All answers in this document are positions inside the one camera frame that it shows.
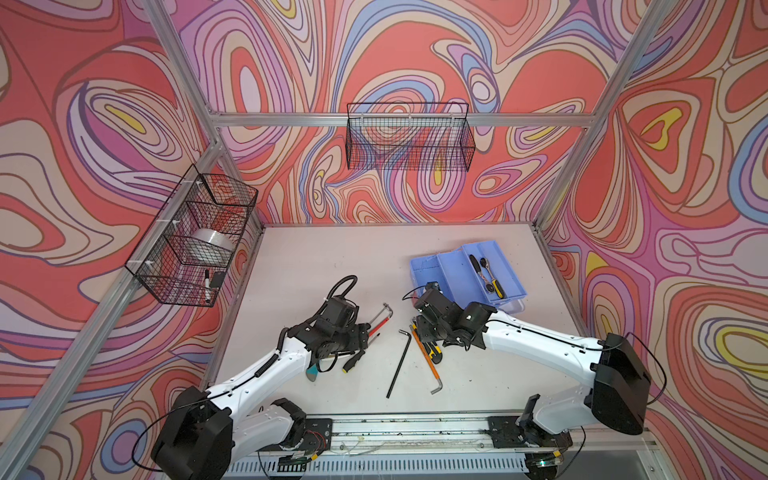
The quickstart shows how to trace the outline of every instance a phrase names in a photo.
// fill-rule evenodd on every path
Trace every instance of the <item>colorful backdrop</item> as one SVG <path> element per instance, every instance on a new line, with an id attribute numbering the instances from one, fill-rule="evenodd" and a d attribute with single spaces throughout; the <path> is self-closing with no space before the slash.
<path id="1" fill-rule="evenodd" d="M 642 1 L 167 1 L 215 111 L 346 111 L 462 98 L 477 112 L 592 111 Z"/>
<path id="2" fill-rule="evenodd" d="M 578 133 L 478 127 L 469 172 L 350 171 L 345 128 L 231 127 L 224 138 L 262 192 L 264 223 L 497 222 L 534 219 Z"/>
<path id="3" fill-rule="evenodd" d="M 73 3 L 0 2 L 0 442 L 207 146 L 140 2 Z M 199 384 L 253 240 L 213 309 L 138 292 L 26 478 L 131 468 Z"/>
<path id="4" fill-rule="evenodd" d="M 215 111 L 591 112 L 643 2 L 167 2 Z M 232 127 L 265 223 L 530 221 L 578 129 L 478 127 L 469 173 L 350 172 L 345 128 Z"/>
<path id="5" fill-rule="evenodd" d="M 768 478 L 766 78 L 765 2 L 678 2 L 546 228 L 589 331 L 664 364 L 683 478 Z"/>

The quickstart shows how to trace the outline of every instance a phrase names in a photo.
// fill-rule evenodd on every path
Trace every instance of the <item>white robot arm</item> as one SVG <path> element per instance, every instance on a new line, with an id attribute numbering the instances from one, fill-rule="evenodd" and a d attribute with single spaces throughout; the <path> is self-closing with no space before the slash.
<path id="1" fill-rule="evenodd" d="M 334 295 L 350 280 L 343 293 Z M 341 279 L 312 317 L 283 329 L 275 350 L 238 375 L 206 392 L 184 390 L 151 451 L 162 471 L 172 480 L 220 478 L 231 462 L 267 445 L 297 447 L 306 432 L 306 414 L 291 401 L 280 399 L 251 412 L 320 359 L 368 347 L 370 325 L 355 323 L 359 307 L 346 298 L 356 282 L 354 275 Z"/>
<path id="2" fill-rule="evenodd" d="M 528 445 L 558 444 L 560 435 L 581 425 L 602 423 L 629 435 L 643 432 L 650 375 L 629 342 L 608 333 L 606 340 L 555 332 L 523 322 L 493 306 L 470 303 L 462 309 L 438 288 L 415 302 L 424 342 L 501 350 L 559 370 L 578 386 L 552 396 L 534 395 L 517 419 L 517 436 Z"/>
<path id="3" fill-rule="evenodd" d="M 350 279 L 352 285 L 334 296 Z M 206 392 L 182 392 L 151 453 L 172 480 L 219 478 L 231 462 L 267 445 L 291 449 L 300 443 L 306 415 L 290 401 L 251 412 L 319 359 L 367 347 L 370 325 L 354 323 L 357 306 L 344 297 L 355 282 L 354 276 L 340 280 L 312 318 L 283 329 L 277 348 L 237 376 Z M 444 346 L 514 353 L 579 382 L 528 400 L 513 425 L 512 441 L 520 446 L 564 448 L 572 444 L 567 430 L 598 422 L 623 433 L 642 432 L 650 376 L 623 337 L 608 334 L 604 341 L 555 332 L 480 303 L 461 309 L 437 288 L 428 288 L 415 307 L 423 342 L 441 339 Z"/>

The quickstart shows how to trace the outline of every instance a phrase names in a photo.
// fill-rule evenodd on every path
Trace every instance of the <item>white table surface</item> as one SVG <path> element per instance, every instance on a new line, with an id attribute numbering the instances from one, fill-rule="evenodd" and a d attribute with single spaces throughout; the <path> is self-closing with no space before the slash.
<path id="1" fill-rule="evenodd" d="M 407 340 L 398 329 L 408 330 L 416 314 L 409 301 L 400 300 L 413 288 L 410 259 L 484 240 L 498 242 L 528 291 L 525 311 L 517 317 L 576 333 L 527 224 L 272 227 L 264 234 L 217 381 L 274 349 L 284 326 L 312 316 L 334 283 L 355 274 L 358 283 L 347 297 L 360 305 L 358 322 L 370 321 L 382 302 L 394 309 L 382 335 L 349 373 L 342 372 L 345 360 L 340 359 L 316 382 L 305 375 L 291 379 L 267 403 L 286 397 L 314 415 L 520 410 L 535 393 L 575 386 L 566 375 L 520 356 L 451 346 L 437 365 L 443 389 L 430 395 L 437 381 L 411 341 L 392 396 L 386 398 Z"/>

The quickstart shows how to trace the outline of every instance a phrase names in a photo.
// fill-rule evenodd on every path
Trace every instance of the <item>aluminum rail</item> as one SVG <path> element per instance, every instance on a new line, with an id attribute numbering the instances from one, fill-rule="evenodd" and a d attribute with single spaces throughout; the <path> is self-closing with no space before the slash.
<path id="1" fill-rule="evenodd" d="M 541 205 L 536 214 L 534 225 L 541 226 L 552 215 L 558 206 L 560 197 L 571 187 L 576 171 L 584 163 L 589 150 L 592 148 L 592 144 L 598 139 L 598 135 L 618 101 L 621 91 L 624 90 L 624 86 L 632 76 L 634 69 L 640 63 L 648 46 L 650 46 L 664 17 L 676 2 L 677 0 L 653 0 L 648 6 L 648 10 L 646 10 L 643 18 L 640 19 L 637 30 L 632 35 L 627 49 L 619 59 L 616 70 L 611 75 L 611 78 L 608 79 L 603 94 L 598 100 L 598 107 L 594 112 L 594 123 L 582 135 L 580 141 L 576 143 L 571 155 L 568 156 L 565 164 L 560 169 L 560 173 L 554 179 L 544 204 Z"/>
<path id="2" fill-rule="evenodd" d="M 376 117 L 402 118 L 406 114 L 376 114 Z M 420 114 L 418 117 L 455 116 L 455 114 Z M 216 127 L 345 127 L 346 113 L 212 113 Z M 593 114 L 467 114 L 471 127 L 589 127 Z"/>

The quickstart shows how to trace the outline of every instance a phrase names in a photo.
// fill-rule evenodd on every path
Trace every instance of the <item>wire mesh basket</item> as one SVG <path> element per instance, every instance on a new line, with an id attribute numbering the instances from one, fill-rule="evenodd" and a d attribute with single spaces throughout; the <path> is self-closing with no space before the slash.
<path id="1" fill-rule="evenodd" d="M 159 240 L 138 267 L 126 267 L 160 303 L 213 306 L 258 193 L 227 175 L 197 172 Z"/>
<path id="2" fill-rule="evenodd" d="M 465 102 L 356 102 L 346 106 L 350 170 L 468 171 L 475 138 Z"/>

